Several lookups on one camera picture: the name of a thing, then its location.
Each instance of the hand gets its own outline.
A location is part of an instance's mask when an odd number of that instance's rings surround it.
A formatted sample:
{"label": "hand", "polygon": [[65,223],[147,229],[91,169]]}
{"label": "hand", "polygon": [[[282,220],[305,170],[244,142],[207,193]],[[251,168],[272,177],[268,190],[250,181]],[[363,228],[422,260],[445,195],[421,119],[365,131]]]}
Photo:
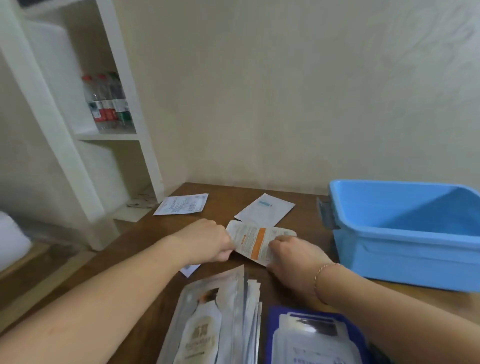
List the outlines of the hand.
{"label": "hand", "polygon": [[318,246],[296,236],[277,236],[269,244],[274,260],[267,268],[289,288],[315,294],[318,269],[332,260]]}
{"label": "hand", "polygon": [[227,230],[215,221],[200,219],[172,234],[179,254],[185,254],[186,265],[224,262],[235,249]]}

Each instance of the silver foil packet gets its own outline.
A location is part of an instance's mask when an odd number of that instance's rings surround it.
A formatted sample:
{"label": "silver foil packet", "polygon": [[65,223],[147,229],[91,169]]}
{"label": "silver foil packet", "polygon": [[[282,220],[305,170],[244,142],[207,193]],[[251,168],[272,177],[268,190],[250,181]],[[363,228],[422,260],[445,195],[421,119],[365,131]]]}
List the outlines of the silver foil packet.
{"label": "silver foil packet", "polygon": [[157,364],[242,364],[243,266],[185,286]]}

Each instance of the packet with orange stripe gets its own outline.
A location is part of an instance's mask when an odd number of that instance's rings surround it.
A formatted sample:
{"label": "packet with orange stripe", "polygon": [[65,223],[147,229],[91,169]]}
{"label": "packet with orange stripe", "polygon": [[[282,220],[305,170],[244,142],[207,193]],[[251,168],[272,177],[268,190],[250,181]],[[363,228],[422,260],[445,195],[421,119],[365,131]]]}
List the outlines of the packet with orange stripe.
{"label": "packet with orange stripe", "polygon": [[280,235],[297,236],[297,233],[293,230],[259,228],[236,220],[231,220],[228,223],[227,232],[235,243],[238,253],[262,266],[267,266],[272,260],[272,253],[268,247],[269,242]]}

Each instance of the forearm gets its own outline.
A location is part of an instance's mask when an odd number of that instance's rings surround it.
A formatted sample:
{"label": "forearm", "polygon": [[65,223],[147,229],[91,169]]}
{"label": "forearm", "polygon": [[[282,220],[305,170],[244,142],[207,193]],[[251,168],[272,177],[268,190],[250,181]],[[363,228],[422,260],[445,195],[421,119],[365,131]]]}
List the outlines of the forearm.
{"label": "forearm", "polygon": [[167,237],[71,290],[0,340],[1,363],[106,363],[186,262]]}
{"label": "forearm", "polygon": [[319,278],[320,294],[398,363],[477,363],[480,327],[364,279],[344,267]]}

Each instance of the gold bracelet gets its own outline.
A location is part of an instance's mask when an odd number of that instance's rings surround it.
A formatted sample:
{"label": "gold bracelet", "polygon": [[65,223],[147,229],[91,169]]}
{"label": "gold bracelet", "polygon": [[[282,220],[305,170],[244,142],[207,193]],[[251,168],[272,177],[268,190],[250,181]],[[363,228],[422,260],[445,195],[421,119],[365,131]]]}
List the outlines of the gold bracelet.
{"label": "gold bracelet", "polygon": [[322,270],[324,270],[325,268],[327,267],[332,267],[332,266],[341,266],[340,263],[327,263],[327,264],[324,264],[320,267],[320,269],[318,270],[317,274],[315,274],[315,279],[313,280],[313,292],[315,293],[315,296],[320,300],[321,303],[323,304],[327,304],[325,303],[321,298],[320,296],[318,295],[317,293],[317,279],[320,275],[320,273],[322,272]]}

